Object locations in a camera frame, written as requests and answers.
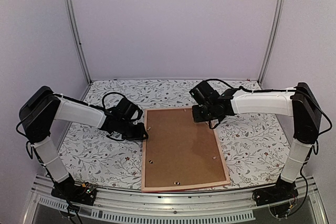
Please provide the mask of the pink wooden photo frame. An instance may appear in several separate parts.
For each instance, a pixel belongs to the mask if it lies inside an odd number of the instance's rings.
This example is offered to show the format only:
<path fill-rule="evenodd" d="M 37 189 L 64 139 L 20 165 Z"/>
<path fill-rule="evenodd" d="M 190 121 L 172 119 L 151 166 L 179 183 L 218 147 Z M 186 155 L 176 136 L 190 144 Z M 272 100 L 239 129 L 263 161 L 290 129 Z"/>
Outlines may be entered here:
<path fill-rule="evenodd" d="M 146 109 L 144 125 L 149 137 L 142 147 L 142 192 L 230 184 L 216 131 L 195 123 L 190 107 Z"/>

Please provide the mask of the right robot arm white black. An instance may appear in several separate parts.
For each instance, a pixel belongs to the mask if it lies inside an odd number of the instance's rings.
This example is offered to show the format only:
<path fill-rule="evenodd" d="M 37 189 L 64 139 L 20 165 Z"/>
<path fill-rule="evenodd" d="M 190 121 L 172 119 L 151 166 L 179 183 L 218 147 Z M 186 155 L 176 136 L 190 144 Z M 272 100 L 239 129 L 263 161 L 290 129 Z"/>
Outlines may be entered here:
<path fill-rule="evenodd" d="M 189 91 L 196 102 L 192 106 L 195 123 L 205 122 L 213 130 L 228 116 L 274 114 L 292 120 L 289 155 L 279 175 L 279 184 L 271 190 L 276 201 L 284 200 L 291 194 L 291 184 L 308 161 L 309 153 L 314 151 L 318 138 L 332 130 L 332 121 L 305 82 L 282 89 L 251 90 L 229 86 L 223 93 L 216 91 L 210 82 L 210 79 L 203 80 Z"/>

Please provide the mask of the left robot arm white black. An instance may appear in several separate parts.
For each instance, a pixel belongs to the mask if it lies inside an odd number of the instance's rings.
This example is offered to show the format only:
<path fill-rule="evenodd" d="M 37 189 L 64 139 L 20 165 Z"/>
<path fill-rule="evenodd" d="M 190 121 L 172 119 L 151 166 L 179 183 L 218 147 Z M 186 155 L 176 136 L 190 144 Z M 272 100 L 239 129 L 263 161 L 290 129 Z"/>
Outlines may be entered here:
<path fill-rule="evenodd" d="M 46 172 L 59 183 L 58 192 L 67 200 L 77 197 L 78 188 L 68 181 L 71 175 L 52 137 L 60 123 L 86 125 L 105 132 L 109 139 L 117 133 L 119 141 L 148 139 L 146 128 L 140 122 L 143 110 L 125 95 L 118 95 L 121 100 L 107 107 L 105 98 L 101 99 L 101 105 L 89 104 L 41 86 L 19 110 L 17 133 L 26 138 Z"/>

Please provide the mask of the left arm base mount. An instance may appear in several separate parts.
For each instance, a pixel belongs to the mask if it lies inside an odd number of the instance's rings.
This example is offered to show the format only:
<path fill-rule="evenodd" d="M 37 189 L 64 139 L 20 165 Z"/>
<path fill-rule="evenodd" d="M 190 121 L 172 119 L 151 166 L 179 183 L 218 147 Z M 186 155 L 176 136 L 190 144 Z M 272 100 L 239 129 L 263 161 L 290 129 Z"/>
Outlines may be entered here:
<path fill-rule="evenodd" d="M 53 197 L 88 206 L 94 205 L 97 195 L 97 185 L 89 182 L 77 184 L 71 175 L 68 175 L 61 182 L 56 182 L 53 177 L 51 177 L 51 181 L 54 185 L 51 191 Z"/>

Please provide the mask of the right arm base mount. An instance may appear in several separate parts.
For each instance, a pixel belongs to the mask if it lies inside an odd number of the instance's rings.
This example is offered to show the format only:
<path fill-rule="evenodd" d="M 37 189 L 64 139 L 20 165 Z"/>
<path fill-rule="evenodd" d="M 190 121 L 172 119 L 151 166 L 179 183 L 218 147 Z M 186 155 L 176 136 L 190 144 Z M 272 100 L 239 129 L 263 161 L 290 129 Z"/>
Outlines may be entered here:
<path fill-rule="evenodd" d="M 256 202 L 257 206 L 263 206 L 294 199 L 298 195 L 295 182 L 289 183 L 279 177 L 275 185 L 254 190 L 252 199 Z"/>

